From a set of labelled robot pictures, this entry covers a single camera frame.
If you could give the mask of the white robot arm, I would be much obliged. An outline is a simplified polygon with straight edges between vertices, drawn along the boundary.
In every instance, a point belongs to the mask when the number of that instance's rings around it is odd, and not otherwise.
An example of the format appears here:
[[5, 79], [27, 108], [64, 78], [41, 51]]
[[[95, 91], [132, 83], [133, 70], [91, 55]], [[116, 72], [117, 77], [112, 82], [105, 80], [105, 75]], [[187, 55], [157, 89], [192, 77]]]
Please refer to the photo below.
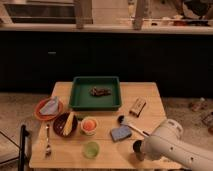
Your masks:
[[180, 163], [192, 171], [213, 171], [213, 152], [181, 140], [182, 126], [173, 119], [164, 120], [141, 145], [141, 151], [151, 160], [162, 156]]

